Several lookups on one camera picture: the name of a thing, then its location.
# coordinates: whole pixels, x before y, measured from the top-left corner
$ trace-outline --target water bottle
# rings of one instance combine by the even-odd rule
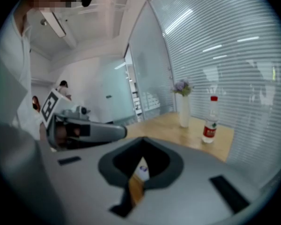
[[[209,113],[206,116],[202,140],[205,143],[212,143],[219,120],[219,108],[217,104],[217,96],[210,97]]]

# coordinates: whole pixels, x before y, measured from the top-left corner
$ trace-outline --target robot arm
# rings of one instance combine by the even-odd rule
[[[59,147],[55,142],[57,126],[66,128],[67,148],[91,147],[126,137],[125,127],[91,122],[88,112],[86,108],[76,105],[52,89],[41,109],[50,145],[55,149]],[[74,133],[75,128],[79,129],[79,136]]]

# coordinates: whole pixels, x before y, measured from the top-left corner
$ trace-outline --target white vase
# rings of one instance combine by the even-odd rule
[[[189,97],[185,96],[181,98],[181,107],[179,113],[180,126],[183,128],[188,128],[190,118],[190,107],[189,107]]]

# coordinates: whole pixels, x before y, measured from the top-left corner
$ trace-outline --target red bottle label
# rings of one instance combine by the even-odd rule
[[[204,127],[204,132],[203,132],[203,135],[205,136],[205,137],[214,137],[214,135],[215,135],[215,131],[216,131],[216,129],[210,129],[210,128],[208,128],[208,127]]]

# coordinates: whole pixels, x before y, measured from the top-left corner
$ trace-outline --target frosted glass partition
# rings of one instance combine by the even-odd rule
[[[144,119],[173,111],[173,81],[169,57],[149,4],[145,5],[136,22],[129,46]]]
[[[137,121],[124,59],[101,58],[102,86],[115,124]]]
[[[192,116],[219,97],[234,128],[227,163],[260,187],[281,168],[281,24],[266,0],[151,0]]]

